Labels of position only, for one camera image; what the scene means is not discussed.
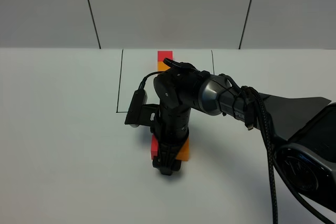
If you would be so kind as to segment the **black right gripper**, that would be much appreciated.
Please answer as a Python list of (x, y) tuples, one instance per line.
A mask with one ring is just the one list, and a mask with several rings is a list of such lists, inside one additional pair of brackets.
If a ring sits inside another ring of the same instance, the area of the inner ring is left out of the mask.
[(162, 175), (172, 175), (181, 169), (182, 161), (176, 156), (189, 136), (190, 112), (191, 108), (187, 105), (170, 108), (167, 104), (159, 104), (153, 125), (159, 154), (152, 160), (152, 165)]

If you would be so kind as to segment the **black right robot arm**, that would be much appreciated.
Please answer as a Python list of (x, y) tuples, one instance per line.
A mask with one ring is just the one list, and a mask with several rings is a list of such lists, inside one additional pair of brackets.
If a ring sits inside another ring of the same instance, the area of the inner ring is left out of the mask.
[(160, 144), (188, 138), (191, 109), (230, 115), (266, 137), (271, 161), (297, 192), (313, 200), (335, 197), (335, 104), (323, 97), (283, 98), (238, 86), (225, 74), (165, 59), (154, 79), (160, 99), (153, 129)]

